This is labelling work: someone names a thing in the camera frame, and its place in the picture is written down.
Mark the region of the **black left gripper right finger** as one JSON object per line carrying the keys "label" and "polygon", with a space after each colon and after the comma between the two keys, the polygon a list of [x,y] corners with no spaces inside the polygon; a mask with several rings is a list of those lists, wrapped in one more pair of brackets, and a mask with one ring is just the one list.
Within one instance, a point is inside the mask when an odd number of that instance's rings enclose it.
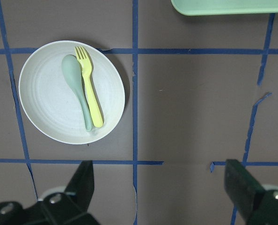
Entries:
{"label": "black left gripper right finger", "polygon": [[263,186],[236,159],[226,160],[225,191],[245,222],[256,211],[265,194]]}

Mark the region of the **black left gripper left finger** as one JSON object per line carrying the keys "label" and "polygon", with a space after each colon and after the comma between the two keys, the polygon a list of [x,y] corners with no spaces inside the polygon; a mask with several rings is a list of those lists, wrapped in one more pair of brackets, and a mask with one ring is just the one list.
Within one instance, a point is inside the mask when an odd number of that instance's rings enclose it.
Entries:
{"label": "black left gripper left finger", "polygon": [[94,193],[92,161],[82,161],[65,188],[69,210],[74,215],[86,214]]}

